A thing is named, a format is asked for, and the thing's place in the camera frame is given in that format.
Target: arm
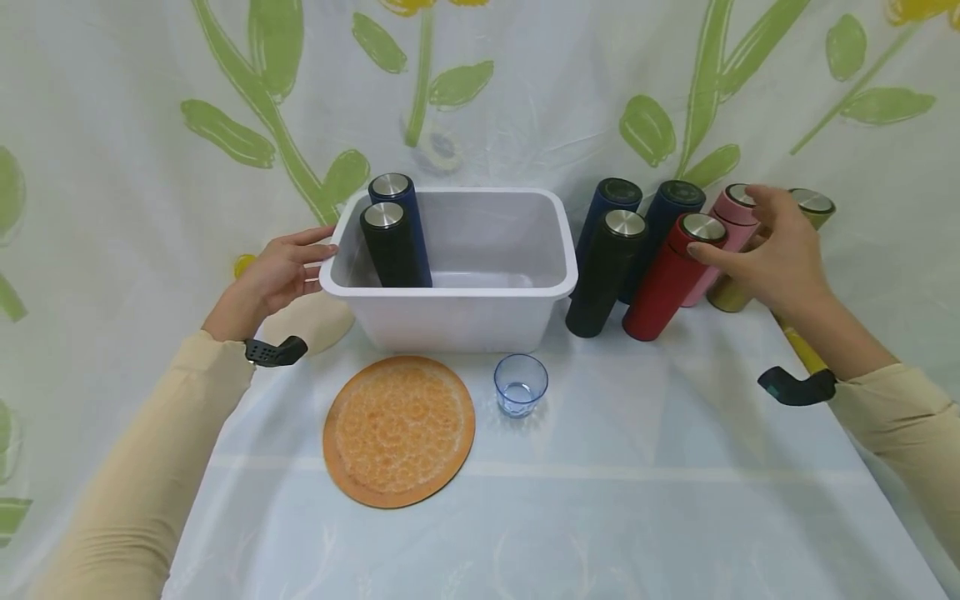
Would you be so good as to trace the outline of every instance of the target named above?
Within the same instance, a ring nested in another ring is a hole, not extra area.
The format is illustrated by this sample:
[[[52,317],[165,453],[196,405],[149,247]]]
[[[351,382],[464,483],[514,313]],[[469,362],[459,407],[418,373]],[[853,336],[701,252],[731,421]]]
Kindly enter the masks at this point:
[[[829,403],[837,420],[900,477],[960,565],[960,408],[838,300],[796,311],[790,323],[842,381]]]
[[[303,294],[319,291],[314,246],[332,228],[271,242],[188,338],[73,515],[35,597],[159,598],[224,422],[250,386],[241,340]]]
[[[750,186],[755,216],[772,233],[736,254],[691,244],[691,255],[726,272],[784,317],[841,380],[830,408],[900,477],[960,566],[960,410],[919,370],[901,365],[833,295],[819,237],[784,190]]]

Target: green leaf pattern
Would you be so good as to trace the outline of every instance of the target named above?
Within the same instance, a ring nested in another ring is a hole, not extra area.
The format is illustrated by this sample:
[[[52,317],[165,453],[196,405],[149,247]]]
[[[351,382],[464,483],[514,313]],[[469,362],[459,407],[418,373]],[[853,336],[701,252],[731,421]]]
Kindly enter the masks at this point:
[[[856,75],[867,58],[867,32],[852,14],[841,16],[827,32],[827,64],[830,75],[845,82]]]
[[[10,481],[12,465],[13,412],[0,400],[0,485]]]
[[[740,161],[740,147],[726,144],[692,168],[691,159],[713,127],[720,106],[759,70],[804,12],[809,0],[776,0],[725,58],[733,0],[709,0],[697,42],[687,97],[684,141],[676,179],[701,186],[728,175]],[[669,116],[646,95],[632,98],[620,118],[620,136],[651,167],[670,157],[675,134]]]
[[[740,147],[736,144],[727,144],[711,152],[687,171],[685,179],[700,187],[707,187],[726,177],[739,162]]]
[[[227,36],[209,1],[192,1],[213,58],[270,133],[290,181],[320,223],[335,220],[334,204],[330,203],[321,181],[300,153],[277,106],[277,102],[292,89],[300,64],[303,31],[300,1],[278,0],[275,5],[273,0],[263,0],[263,6],[255,8],[251,5],[252,14],[259,15],[255,17],[259,21],[257,25],[248,24],[252,45],[256,48],[253,53],[259,57],[254,58],[253,64],[244,59]],[[294,39],[280,43],[275,39],[277,36],[292,36]]]
[[[387,30],[362,12],[353,14],[353,38],[367,56],[387,73],[402,73],[407,68],[407,55]]]
[[[0,548],[10,545],[33,503],[23,498],[0,498]]]
[[[23,220],[27,185],[16,156],[0,146],[0,246],[10,243]]]
[[[27,183],[16,156],[0,146],[0,248],[7,246],[23,223],[27,208]],[[0,309],[16,323],[27,316],[27,307],[13,284],[0,273]]]
[[[874,87],[853,96],[840,115],[865,125],[890,125],[924,114],[936,101],[906,87]]]
[[[650,96],[634,96],[620,117],[620,135],[651,167],[677,149],[670,116]]]
[[[933,108],[937,99],[929,94],[906,87],[867,87],[922,26],[922,21],[900,25],[900,33],[894,41],[877,57],[874,64],[857,78],[847,93],[827,111],[813,129],[800,138],[790,149],[790,155],[794,156],[802,150],[837,116],[865,125],[892,125],[918,117]],[[854,17],[844,15],[827,32],[827,63],[830,74],[835,79],[842,81],[860,70],[863,60],[859,55],[860,52],[865,55],[867,47],[866,35],[863,35],[862,41],[859,40],[861,31],[862,27]]]
[[[439,108],[459,108],[476,98],[493,77],[493,61],[444,71],[430,84],[429,102]]]
[[[276,148],[263,135],[240,125],[203,100],[184,100],[180,112],[187,128],[241,164],[260,169],[274,166]]]
[[[382,2],[390,9],[389,3]],[[493,77],[493,61],[455,66],[445,70],[431,81],[433,69],[434,10],[433,2],[418,3],[414,10],[391,12],[407,17],[420,15],[420,48],[417,56],[417,79],[414,83],[414,101],[407,120],[403,142],[417,148],[426,123],[427,106],[438,110],[455,110],[469,104]],[[370,17],[353,14],[353,37],[367,56],[388,73],[406,70],[407,55],[390,33]]]
[[[754,23],[724,62],[720,77],[725,102],[759,70],[780,40],[800,18],[810,0],[777,0]]]
[[[346,202],[370,178],[367,157],[356,150],[337,156],[324,178],[324,200],[331,206]]]

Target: beige sleeve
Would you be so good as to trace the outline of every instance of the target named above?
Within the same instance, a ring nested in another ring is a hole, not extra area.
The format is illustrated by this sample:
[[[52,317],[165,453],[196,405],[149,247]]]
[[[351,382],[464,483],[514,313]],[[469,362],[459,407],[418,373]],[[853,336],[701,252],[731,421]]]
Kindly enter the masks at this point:
[[[84,493],[35,598],[160,597],[217,436],[252,376],[239,342],[203,331],[183,342]]]
[[[891,365],[837,386],[840,423],[892,468],[960,566],[960,409],[919,369]]]

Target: clear plastic cup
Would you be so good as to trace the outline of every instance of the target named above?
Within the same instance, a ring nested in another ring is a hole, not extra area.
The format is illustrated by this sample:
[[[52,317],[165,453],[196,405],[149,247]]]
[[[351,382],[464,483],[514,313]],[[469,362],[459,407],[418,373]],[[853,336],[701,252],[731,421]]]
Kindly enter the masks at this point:
[[[529,354],[505,356],[493,370],[496,401],[511,419],[522,419],[534,411],[547,382],[546,367]]]

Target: red thermos bottle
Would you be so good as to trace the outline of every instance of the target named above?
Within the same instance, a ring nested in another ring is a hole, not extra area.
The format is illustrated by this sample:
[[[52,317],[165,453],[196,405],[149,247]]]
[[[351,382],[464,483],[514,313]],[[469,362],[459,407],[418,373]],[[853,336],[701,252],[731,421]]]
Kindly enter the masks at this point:
[[[641,342],[656,340],[707,270],[687,253],[687,244],[723,246],[726,239],[727,229],[713,217],[691,213],[677,219],[636,289],[630,310],[623,317],[623,330]]]

